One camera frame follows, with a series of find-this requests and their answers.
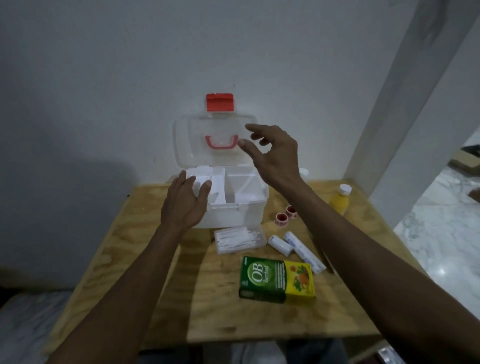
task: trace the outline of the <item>green and yellow box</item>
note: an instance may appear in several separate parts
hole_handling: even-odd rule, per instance
[[[244,256],[239,297],[275,303],[311,302],[315,298],[312,267],[307,263]]]

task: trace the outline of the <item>red handle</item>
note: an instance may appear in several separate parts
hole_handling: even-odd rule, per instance
[[[210,140],[210,136],[209,135],[205,135],[205,140],[207,141],[207,144],[210,148],[212,149],[233,149],[235,148],[235,146],[237,145],[237,141],[239,139],[239,136],[238,135],[234,135],[233,136],[233,143],[232,145],[230,146],[215,146],[212,144],[211,140]]]

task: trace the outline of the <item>hand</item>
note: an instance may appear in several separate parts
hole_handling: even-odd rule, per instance
[[[276,125],[247,124],[245,127],[253,132],[252,140],[261,139],[261,146],[272,144],[270,151],[263,154],[250,140],[240,139],[237,143],[252,157],[253,165],[267,184],[282,192],[282,189],[302,182],[295,139]]]
[[[185,179],[186,171],[172,182],[168,188],[167,198],[162,206],[162,225],[177,226],[186,231],[197,225],[207,210],[207,199],[212,181],[206,181],[201,187],[198,197],[193,194],[195,176]]]

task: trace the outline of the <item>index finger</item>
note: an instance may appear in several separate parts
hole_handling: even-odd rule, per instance
[[[268,141],[272,144],[278,141],[278,138],[282,133],[282,129],[280,129],[276,125],[270,126],[260,124],[246,124],[245,128],[255,134],[262,136],[263,138],[267,138]]]

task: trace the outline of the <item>person's left hand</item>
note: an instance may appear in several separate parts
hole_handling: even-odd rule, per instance
[[[162,225],[177,226],[182,231],[200,222],[207,210],[208,194],[212,187],[212,181],[206,181],[200,187],[198,197],[195,197],[195,176],[185,179],[186,176],[187,172],[183,170],[168,188],[160,219]]]

